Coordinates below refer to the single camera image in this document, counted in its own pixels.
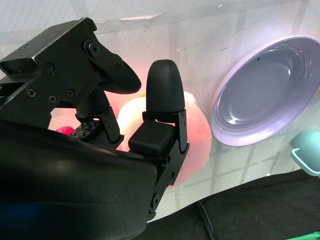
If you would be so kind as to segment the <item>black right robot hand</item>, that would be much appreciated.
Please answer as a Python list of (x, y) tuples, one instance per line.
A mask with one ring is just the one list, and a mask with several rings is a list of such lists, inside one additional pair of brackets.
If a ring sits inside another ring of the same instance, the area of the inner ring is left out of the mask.
[(0, 237), (130, 240), (142, 233), (189, 151), (179, 69), (155, 61), (143, 122), (124, 140), (106, 92), (141, 81), (88, 17), (54, 25), (0, 62)]

